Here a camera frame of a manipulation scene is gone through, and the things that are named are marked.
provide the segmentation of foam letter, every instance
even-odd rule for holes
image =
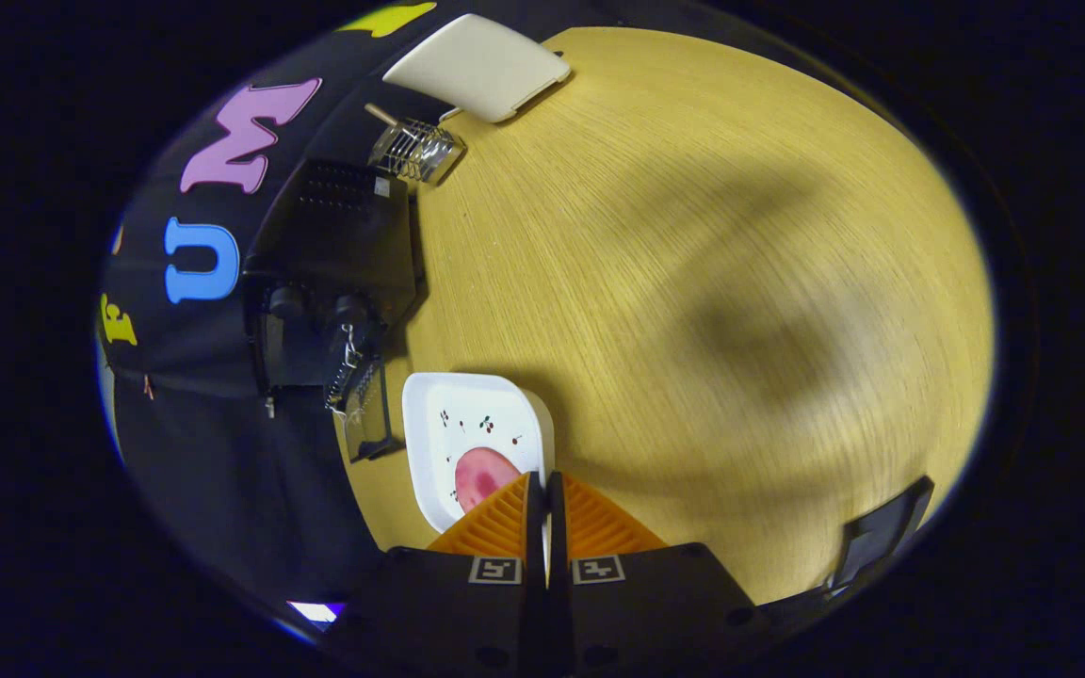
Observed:
[[[169,218],[165,232],[167,254],[178,247],[210,247],[216,253],[216,270],[190,273],[167,266],[167,297],[170,304],[183,299],[224,299],[232,292],[241,270],[241,252],[232,233],[208,223],[178,223]]]
[[[255,155],[244,162],[237,162],[237,158],[279,141],[255,119],[270,118],[276,125],[286,125],[301,113],[319,87],[320,78],[315,77],[301,85],[263,89],[250,86],[238,91],[216,116],[217,124],[229,132],[228,137],[192,155],[182,170],[178,189],[186,193],[197,183],[235,183],[246,193],[254,193],[267,175],[267,157]]]
[[[393,4],[392,8],[381,8],[365,17],[355,18],[337,30],[370,30],[371,38],[387,38],[436,5],[438,3]]]
[[[128,314],[120,314],[119,306],[107,304],[107,296],[99,297],[99,312],[103,314],[103,334],[107,335],[107,343],[123,340],[133,346],[137,345],[137,333],[132,331],[132,318]]]

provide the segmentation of small wire basket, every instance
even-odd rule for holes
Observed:
[[[371,167],[436,184],[467,151],[463,140],[445,129],[414,119],[395,119],[373,103],[366,107],[388,125],[371,149],[367,159]]]

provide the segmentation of table surface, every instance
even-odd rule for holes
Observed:
[[[688,38],[575,27],[567,82],[418,191],[427,296],[388,364],[502,374],[546,400],[556,466],[758,603],[815,587],[844,523],[959,479],[995,322],[929,158],[847,95]],[[436,536],[404,451],[346,462],[381,548]]]

